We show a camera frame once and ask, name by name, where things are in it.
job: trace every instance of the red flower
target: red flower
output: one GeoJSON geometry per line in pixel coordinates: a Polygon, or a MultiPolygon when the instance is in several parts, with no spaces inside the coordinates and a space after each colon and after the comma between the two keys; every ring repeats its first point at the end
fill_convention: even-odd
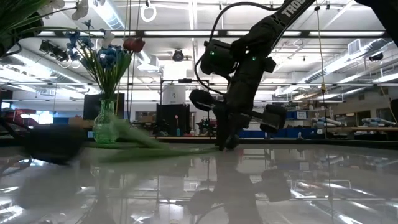
{"type": "Polygon", "coordinates": [[[133,51],[135,53],[139,53],[142,50],[142,48],[144,48],[144,45],[145,41],[143,41],[141,37],[136,39],[129,37],[124,41],[123,48],[126,50],[133,51]]]}

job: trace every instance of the ceiling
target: ceiling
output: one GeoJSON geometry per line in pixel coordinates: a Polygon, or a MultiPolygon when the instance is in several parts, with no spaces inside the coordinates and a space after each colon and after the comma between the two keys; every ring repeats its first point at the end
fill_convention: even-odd
{"type": "MultiPolygon", "coordinates": [[[[73,7],[75,5],[74,0],[66,0],[65,7],[73,7]]],[[[219,6],[225,7],[227,4],[231,4],[238,1],[215,1],[215,0],[171,0],[171,1],[151,1],[151,6],[156,8],[155,19],[150,22],[145,22],[140,14],[138,14],[139,9],[145,5],[145,1],[115,1],[107,0],[108,3],[113,5],[114,14],[118,15],[120,21],[125,24],[126,30],[211,30],[216,16],[220,12],[219,6]]],[[[268,5],[270,2],[274,3],[274,7],[279,7],[283,1],[273,0],[273,1],[252,1],[261,4],[268,5]]],[[[377,17],[374,15],[372,10],[366,6],[359,5],[354,1],[350,0],[339,0],[332,1],[329,10],[326,10],[326,1],[319,0],[319,4],[322,5],[319,11],[321,30],[336,31],[384,31],[382,24],[378,21],[377,17]]],[[[313,10],[315,6],[310,7],[303,15],[300,16],[290,27],[289,30],[312,30],[316,31],[318,27],[317,14],[313,10]]],[[[78,21],[71,20],[71,16],[74,10],[59,12],[50,16],[49,19],[44,19],[45,26],[62,26],[62,27],[72,27],[85,30],[86,26],[82,23],[91,19],[92,26],[94,30],[99,30],[104,28],[110,30],[109,26],[103,19],[105,14],[112,13],[109,11],[100,11],[90,4],[90,9],[88,15],[78,21]]],[[[217,25],[217,30],[249,30],[257,21],[265,16],[270,15],[271,12],[264,11],[262,9],[250,6],[240,6],[228,10],[222,20],[217,25]]],[[[152,16],[150,9],[145,10],[145,16],[148,18],[152,16]]],[[[271,56],[277,62],[277,68],[274,73],[264,72],[262,82],[265,83],[275,83],[275,86],[261,85],[260,90],[276,90],[276,95],[295,95],[302,93],[311,93],[312,91],[320,91],[318,86],[312,86],[308,88],[291,88],[289,86],[280,86],[278,83],[302,83],[303,78],[308,77],[313,71],[321,69],[321,61],[323,59],[324,66],[328,65],[332,60],[336,60],[337,57],[342,57],[347,54],[348,44],[352,43],[356,38],[351,38],[356,36],[358,33],[348,34],[344,38],[322,38],[318,40],[317,38],[299,38],[299,37],[284,37],[277,44],[271,56]]],[[[220,38],[221,41],[231,43],[237,38],[231,36],[228,38],[220,38]]],[[[373,39],[361,39],[362,43],[370,43],[377,40],[378,36],[373,39]]],[[[20,41],[23,51],[21,55],[25,58],[29,58],[30,61],[36,62],[36,64],[42,64],[43,66],[49,68],[53,72],[59,72],[64,78],[63,80],[58,79],[58,83],[75,83],[79,80],[81,83],[90,83],[91,78],[88,72],[83,66],[79,66],[78,63],[71,64],[70,62],[61,63],[60,65],[64,68],[60,68],[57,65],[57,61],[49,56],[45,55],[39,50],[40,44],[43,40],[48,40],[53,45],[57,45],[61,48],[65,48],[68,42],[66,38],[52,37],[42,35],[41,37],[23,39],[20,41]]],[[[203,43],[207,40],[207,37],[203,38],[191,38],[191,37],[151,37],[145,38],[146,42],[144,47],[144,52],[147,55],[152,55],[159,59],[159,66],[172,65],[176,67],[183,67],[187,69],[187,78],[195,78],[193,73],[193,63],[192,58],[198,58],[205,50],[203,43]],[[188,60],[175,63],[171,60],[171,54],[175,49],[182,49],[184,55],[188,56],[188,60]]],[[[122,38],[116,38],[113,40],[114,44],[122,44],[122,38]]],[[[384,63],[395,60],[395,55],[397,52],[397,47],[394,44],[386,45],[383,49],[384,59],[379,62],[370,62],[364,59],[364,57],[359,57],[353,62],[343,66],[340,69],[333,70],[327,73],[327,83],[338,83],[344,78],[351,77],[352,75],[364,72],[369,68],[375,66],[380,66],[384,63]]],[[[2,64],[3,67],[13,67],[13,65],[2,64]]],[[[137,69],[138,63],[134,63],[135,68],[131,66],[130,73],[125,74],[122,79],[122,83],[126,83],[128,80],[132,80],[131,77],[136,77],[134,83],[152,83],[152,86],[148,88],[145,84],[140,84],[134,86],[135,90],[152,90],[156,91],[160,86],[153,84],[160,82],[160,72],[143,72],[137,69]]],[[[29,82],[29,88],[36,89],[38,87],[51,87],[35,85],[38,82],[57,82],[57,79],[43,80],[37,79],[38,70],[35,68],[37,66],[26,66],[27,73],[31,73],[31,77],[26,82],[29,82]]],[[[225,79],[217,75],[204,75],[199,71],[201,78],[209,79],[211,83],[224,83],[225,79]]],[[[373,78],[377,78],[379,74],[377,72],[373,75],[373,78]]],[[[363,80],[369,80],[369,75],[360,76],[350,83],[363,83],[363,80]]],[[[0,83],[11,83],[14,82],[18,85],[23,85],[25,81],[15,81],[10,79],[9,76],[1,75],[0,83]]],[[[321,79],[318,78],[312,83],[321,83],[321,79]]],[[[121,89],[126,89],[126,85],[122,85],[121,89]]],[[[3,85],[2,88],[10,90],[19,90],[21,88],[15,88],[15,85],[3,85]]],[[[81,89],[87,90],[88,87],[81,86],[81,89]]]]}

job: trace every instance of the green glass vase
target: green glass vase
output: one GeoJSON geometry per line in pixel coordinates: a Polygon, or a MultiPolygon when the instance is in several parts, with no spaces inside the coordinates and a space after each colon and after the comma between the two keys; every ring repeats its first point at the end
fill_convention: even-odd
{"type": "Polygon", "coordinates": [[[101,100],[101,111],[94,120],[93,135],[94,140],[101,144],[111,144],[116,142],[117,133],[111,122],[114,116],[114,101],[101,100]]]}

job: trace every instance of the vase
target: vase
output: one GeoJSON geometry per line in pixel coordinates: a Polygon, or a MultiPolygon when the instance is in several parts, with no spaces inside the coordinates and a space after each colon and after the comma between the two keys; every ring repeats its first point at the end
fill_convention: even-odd
{"type": "Polygon", "coordinates": [[[117,133],[111,122],[114,116],[114,101],[101,100],[101,111],[94,119],[93,135],[94,140],[101,144],[111,144],[116,142],[117,133]]]}

